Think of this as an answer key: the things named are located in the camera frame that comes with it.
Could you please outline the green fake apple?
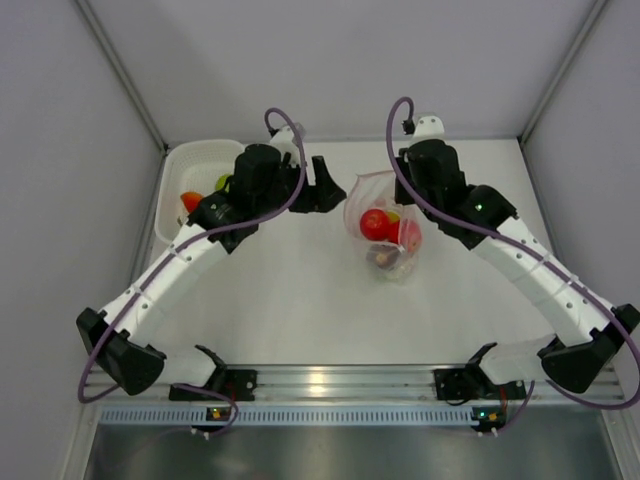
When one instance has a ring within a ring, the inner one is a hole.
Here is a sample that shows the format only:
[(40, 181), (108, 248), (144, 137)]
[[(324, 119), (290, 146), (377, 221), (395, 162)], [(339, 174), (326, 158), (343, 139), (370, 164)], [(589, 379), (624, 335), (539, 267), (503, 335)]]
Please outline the green fake apple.
[(230, 181), (231, 181), (232, 175), (231, 174), (224, 174), (221, 175), (215, 183), (215, 190), (216, 191), (228, 191), (229, 190), (229, 186), (230, 186)]

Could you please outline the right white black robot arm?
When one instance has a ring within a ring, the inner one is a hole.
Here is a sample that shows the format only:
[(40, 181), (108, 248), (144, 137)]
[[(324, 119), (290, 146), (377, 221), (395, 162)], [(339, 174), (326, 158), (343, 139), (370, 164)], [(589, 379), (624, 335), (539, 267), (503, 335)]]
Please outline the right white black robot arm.
[(456, 150), (427, 138), (395, 150), (386, 143), (397, 196), (416, 205), (445, 235), (502, 274), (540, 313), (551, 334), (520, 343), (483, 345), (465, 364), (468, 388), (480, 397), (517, 381), (545, 381), (585, 404), (585, 393), (627, 346), (639, 311), (613, 305), (573, 275), (532, 234), (516, 208), (495, 188), (467, 183)]

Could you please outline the red orange fake fruit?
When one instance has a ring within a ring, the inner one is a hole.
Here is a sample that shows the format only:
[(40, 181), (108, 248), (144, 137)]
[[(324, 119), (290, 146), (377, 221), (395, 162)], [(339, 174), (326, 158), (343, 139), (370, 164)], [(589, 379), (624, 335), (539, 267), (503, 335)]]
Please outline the red orange fake fruit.
[(195, 191), (184, 192), (180, 195), (182, 205), (188, 214), (192, 213), (197, 208), (202, 199), (203, 195)]

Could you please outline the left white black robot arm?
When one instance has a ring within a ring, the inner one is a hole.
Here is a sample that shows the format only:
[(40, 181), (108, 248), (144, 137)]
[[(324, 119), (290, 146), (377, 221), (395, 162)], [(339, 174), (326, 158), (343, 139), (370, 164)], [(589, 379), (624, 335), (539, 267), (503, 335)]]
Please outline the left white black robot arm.
[(177, 159), (191, 151), (208, 155), (197, 167), (205, 182), (202, 199), (189, 210), (164, 252), (121, 295), (99, 310), (87, 308), (76, 325), (91, 365), (98, 365), (129, 396), (158, 383), (187, 384), (204, 399), (226, 386), (224, 362), (196, 345), (176, 355), (153, 339), (170, 310), (214, 265), (230, 256), (260, 224), (284, 211), (328, 213), (346, 198), (325, 160), (315, 156), (308, 182), (306, 164), (291, 141), (250, 144), (205, 140), (183, 144), (166, 160), (167, 188)]

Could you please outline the clear zip top bag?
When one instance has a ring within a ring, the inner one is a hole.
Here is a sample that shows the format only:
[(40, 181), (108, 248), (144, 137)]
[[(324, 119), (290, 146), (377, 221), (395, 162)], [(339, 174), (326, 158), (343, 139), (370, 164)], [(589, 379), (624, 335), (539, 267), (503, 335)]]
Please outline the clear zip top bag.
[(396, 201), (395, 186), (391, 170), (357, 175), (346, 197), (343, 224), (369, 274), (401, 283), (418, 263), (423, 236), (414, 207)]

